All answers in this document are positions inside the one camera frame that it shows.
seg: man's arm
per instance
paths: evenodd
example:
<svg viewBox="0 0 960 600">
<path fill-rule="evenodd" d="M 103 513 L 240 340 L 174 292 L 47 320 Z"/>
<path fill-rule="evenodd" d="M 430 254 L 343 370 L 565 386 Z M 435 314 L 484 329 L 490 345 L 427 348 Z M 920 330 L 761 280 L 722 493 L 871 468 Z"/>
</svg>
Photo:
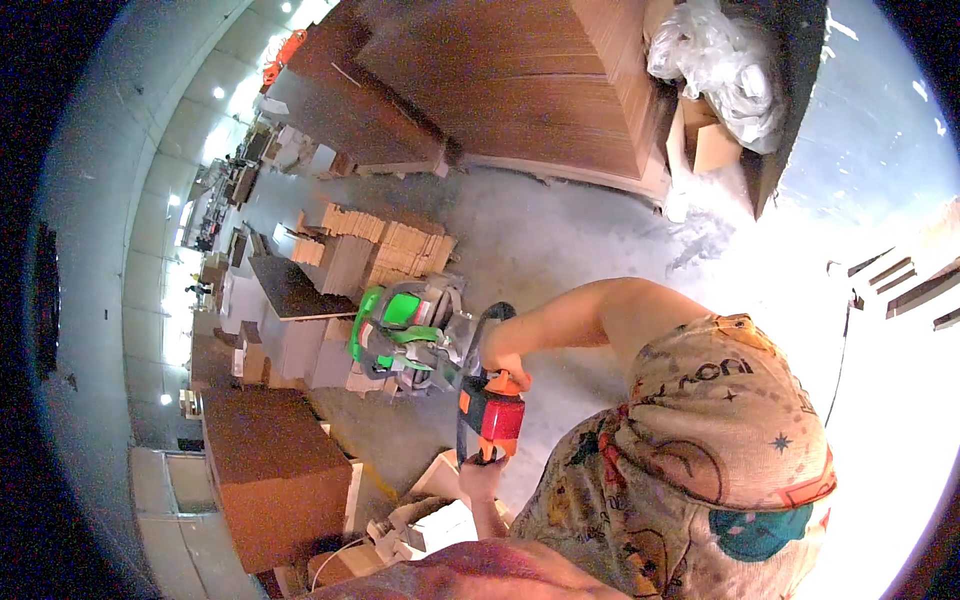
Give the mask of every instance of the man's arm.
<svg viewBox="0 0 960 600">
<path fill-rule="evenodd" d="M 610 344 L 626 370 L 648 342 L 710 314 L 680 292 L 653 281 L 603 279 L 498 325 L 484 341 L 480 357 L 486 369 L 506 369 L 524 388 L 529 377 L 519 358 L 542 349 Z"/>
<path fill-rule="evenodd" d="M 475 463 L 476 460 L 477 457 L 472 456 L 460 465 L 460 489 L 470 499 L 477 538 L 506 538 L 510 532 L 496 511 L 493 495 L 500 483 L 500 474 L 510 459 L 504 457 L 482 467 Z"/>
</svg>

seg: white cable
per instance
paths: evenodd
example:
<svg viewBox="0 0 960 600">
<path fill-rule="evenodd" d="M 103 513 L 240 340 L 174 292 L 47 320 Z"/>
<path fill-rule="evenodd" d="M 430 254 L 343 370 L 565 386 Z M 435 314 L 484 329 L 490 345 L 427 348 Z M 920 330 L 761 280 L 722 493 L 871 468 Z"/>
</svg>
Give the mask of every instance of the white cable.
<svg viewBox="0 0 960 600">
<path fill-rule="evenodd" d="M 313 590 L 317 587 L 317 578 L 320 577 L 320 572 L 321 572 L 322 570 L 324 570 L 324 567 L 326 566 L 326 564 L 329 563 L 329 562 L 333 559 L 333 557 L 337 556 L 338 554 L 340 554 L 341 552 L 343 552 L 343 551 L 346 550 L 347 548 L 349 548 L 349 547 L 353 546 L 354 544 L 359 543 L 359 542 L 361 542 L 361 541 L 363 541 L 363 540 L 365 540 L 365 539 L 366 539 L 366 538 L 360 538 L 359 540 L 354 540 L 354 541 L 350 542 L 349 544 L 347 544 L 346 546 L 344 546 L 343 548 L 340 548 L 339 550 L 337 550 L 336 552 L 334 552 L 334 553 L 331 554 L 330 556 L 326 557 L 326 560 L 323 561 L 323 562 L 320 564 L 320 568 L 318 568 L 318 569 L 317 569 L 317 572 L 314 573 L 314 575 L 313 575 L 313 583 L 310 584 L 310 593 L 313 593 Z"/>
</svg>

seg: concrete floor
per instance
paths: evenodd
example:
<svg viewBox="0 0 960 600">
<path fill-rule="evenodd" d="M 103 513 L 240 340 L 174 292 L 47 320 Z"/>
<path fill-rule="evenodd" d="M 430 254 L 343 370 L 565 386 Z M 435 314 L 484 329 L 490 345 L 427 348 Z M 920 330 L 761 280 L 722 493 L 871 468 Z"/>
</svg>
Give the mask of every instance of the concrete floor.
<svg viewBox="0 0 960 600">
<path fill-rule="evenodd" d="M 718 206 L 723 194 L 700 198 Z M 786 212 L 761 224 L 727 205 L 733 218 L 691 208 L 682 225 L 670 223 L 628 194 L 572 182 L 547 187 L 525 175 L 475 168 L 432 175 L 318 181 L 263 172 L 251 200 L 231 212 L 225 230 L 247 222 L 268 237 L 277 223 L 292 228 L 298 211 L 307 223 L 321 215 L 316 200 L 359 208 L 402 206 L 444 224 L 459 239 L 467 277 L 467 310 L 498 300 L 518 311 L 577 285 L 605 277 L 639 276 L 669 285 L 717 313 L 751 313 L 790 355 L 795 374 L 825 414 L 836 384 L 846 290 L 826 272 L 830 244 L 812 247 L 814 223 Z M 289 255 L 292 244 L 275 250 Z M 518 512 L 540 480 L 556 441 L 573 425 L 622 401 L 621 375 L 605 349 L 547 351 L 526 359 L 535 385 L 518 454 L 500 496 Z M 388 404 L 343 390 L 316 390 L 335 437 L 372 467 L 384 485 L 363 516 L 381 512 L 383 491 L 405 493 L 436 453 L 455 440 L 451 398 L 400 399 Z M 358 515 L 358 524 L 362 525 Z"/>
</svg>

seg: orange hose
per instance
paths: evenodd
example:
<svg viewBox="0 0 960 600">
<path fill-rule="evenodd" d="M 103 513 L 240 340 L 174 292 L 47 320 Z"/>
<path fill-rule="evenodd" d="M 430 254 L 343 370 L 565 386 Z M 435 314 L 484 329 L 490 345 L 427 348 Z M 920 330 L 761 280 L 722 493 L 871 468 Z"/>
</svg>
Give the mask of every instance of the orange hose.
<svg viewBox="0 0 960 600">
<path fill-rule="evenodd" d="M 266 64 L 263 70 L 263 84 L 271 85 L 276 81 L 276 76 L 280 74 L 280 69 L 290 61 L 297 49 L 306 41 L 306 30 L 297 29 L 288 37 L 276 53 L 276 58 Z"/>
</svg>

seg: plastic bag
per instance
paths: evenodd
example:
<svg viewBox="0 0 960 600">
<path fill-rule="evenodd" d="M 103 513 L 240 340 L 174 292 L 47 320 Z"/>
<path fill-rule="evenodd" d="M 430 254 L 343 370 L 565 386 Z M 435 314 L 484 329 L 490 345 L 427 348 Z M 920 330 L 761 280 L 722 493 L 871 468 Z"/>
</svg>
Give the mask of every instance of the plastic bag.
<svg viewBox="0 0 960 600">
<path fill-rule="evenodd" d="M 657 29 L 647 72 L 664 80 L 684 77 L 686 98 L 705 94 L 744 147 L 771 154 L 780 144 L 784 107 L 764 38 L 756 24 L 728 19 L 716 0 L 690 0 Z"/>
</svg>

